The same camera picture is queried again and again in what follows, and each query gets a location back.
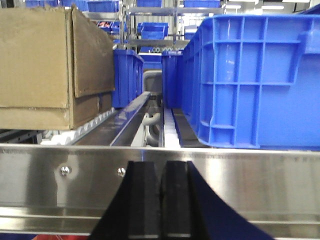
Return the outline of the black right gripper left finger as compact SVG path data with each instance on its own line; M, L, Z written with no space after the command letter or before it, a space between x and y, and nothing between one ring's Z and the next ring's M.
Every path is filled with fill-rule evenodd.
M91 240L160 239L160 197L153 162L128 162L118 191L89 238Z

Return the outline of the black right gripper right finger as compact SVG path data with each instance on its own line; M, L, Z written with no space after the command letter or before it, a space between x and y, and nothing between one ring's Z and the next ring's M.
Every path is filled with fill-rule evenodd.
M161 179L164 240L271 240L225 201L193 162L167 161Z

